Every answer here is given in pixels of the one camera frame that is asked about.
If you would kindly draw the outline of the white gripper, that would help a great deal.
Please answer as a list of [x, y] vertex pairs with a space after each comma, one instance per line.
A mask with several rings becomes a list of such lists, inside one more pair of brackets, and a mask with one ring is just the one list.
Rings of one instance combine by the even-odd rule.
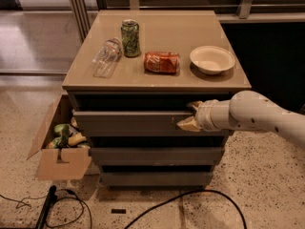
[[194, 101], [187, 104], [189, 108], [196, 112], [195, 116], [187, 117], [177, 123], [177, 126], [189, 132], [200, 132], [201, 129], [206, 132], [218, 132], [212, 121], [212, 109], [216, 100]]

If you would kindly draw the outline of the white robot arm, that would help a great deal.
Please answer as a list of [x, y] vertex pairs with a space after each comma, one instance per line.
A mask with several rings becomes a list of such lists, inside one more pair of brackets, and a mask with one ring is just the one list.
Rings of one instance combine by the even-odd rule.
[[285, 110], [257, 92], [242, 91], [230, 100], [196, 101], [189, 106], [194, 114], [177, 123], [184, 131], [263, 130], [305, 148], [305, 115]]

